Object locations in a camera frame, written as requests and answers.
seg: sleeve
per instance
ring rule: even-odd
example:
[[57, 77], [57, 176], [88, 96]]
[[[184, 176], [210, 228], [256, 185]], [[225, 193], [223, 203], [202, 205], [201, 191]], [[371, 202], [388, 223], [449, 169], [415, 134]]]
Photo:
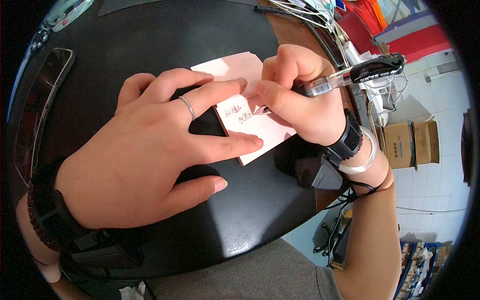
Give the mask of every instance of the sleeve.
[[344, 300], [336, 285], [332, 269], [317, 267], [317, 284], [322, 300]]

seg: hand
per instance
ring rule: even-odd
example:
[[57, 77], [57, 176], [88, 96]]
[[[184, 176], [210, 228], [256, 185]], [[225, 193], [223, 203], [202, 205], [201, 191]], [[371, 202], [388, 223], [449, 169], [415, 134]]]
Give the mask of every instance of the hand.
[[86, 228], [130, 228], [166, 219], [226, 188], [219, 176], [174, 185], [187, 167], [259, 150], [259, 138], [193, 135], [192, 115], [177, 88], [202, 85], [184, 95], [199, 117], [212, 105], [241, 93], [243, 78], [212, 82], [186, 69], [136, 74], [119, 94], [115, 116], [61, 165], [55, 188]]
[[335, 143], [345, 129], [340, 90], [308, 98], [290, 89], [294, 81], [305, 82], [334, 72], [330, 62], [313, 51], [281, 45], [276, 56], [264, 61], [257, 91], [268, 107], [291, 123], [304, 140], [328, 146]]

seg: sticky note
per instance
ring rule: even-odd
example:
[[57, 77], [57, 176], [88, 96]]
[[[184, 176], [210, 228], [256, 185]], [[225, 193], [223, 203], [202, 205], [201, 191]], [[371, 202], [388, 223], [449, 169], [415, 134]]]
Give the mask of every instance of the sticky note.
[[215, 77], [214, 81], [226, 81], [239, 77], [247, 80], [247, 87], [241, 94], [234, 95], [214, 107], [227, 136], [252, 134], [264, 141], [260, 150], [238, 157], [242, 166], [296, 134], [291, 124], [275, 113], [253, 115], [260, 106], [265, 104], [255, 89], [256, 83], [262, 77], [262, 67], [262, 61], [250, 52], [226, 56], [191, 67], [193, 71], [212, 74]]

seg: black wristband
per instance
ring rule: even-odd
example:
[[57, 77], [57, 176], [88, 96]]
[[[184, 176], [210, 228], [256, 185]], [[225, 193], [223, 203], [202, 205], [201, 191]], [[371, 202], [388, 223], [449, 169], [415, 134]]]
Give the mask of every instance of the black wristband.
[[327, 146], [330, 155], [329, 160], [337, 167], [340, 161], [353, 157], [357, 154], [362, 143], [362, 133], [357, 119], [353, 113], [345, 108], [345, 129], [342, 136], [335, 143]]
[[72, 241], [87, 234], [68, 210], [60, 191], [54, 189], [58, 170], [66, 157], [45, 164], [32, 177], [28, 191], [30, 223], [40, 240], [50, 249], [71, 252]]

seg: pink sticky note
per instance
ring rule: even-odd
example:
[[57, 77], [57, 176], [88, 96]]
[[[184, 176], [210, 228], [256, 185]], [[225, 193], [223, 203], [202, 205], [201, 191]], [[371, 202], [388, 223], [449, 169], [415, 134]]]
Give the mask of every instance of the pink sticky note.
[[253, 134], [264, 141], [264, 146], [260, 150], [238, 158], [243, 166], [296, 134], [291, 125], [275, 113], [253, 115], [264, 104], [255, 90], [255, 83], [262, 77], [262, 66], [262, 61], [256, 55], [243, 52], [204, 62], [191, 68], [193, 71], [212, 74], [215, 76], [214, 81], [226, 81], [239, 77], [247, 79], [248, 84], [243, 93], [234, 95], [214, 107], [227, 136]]

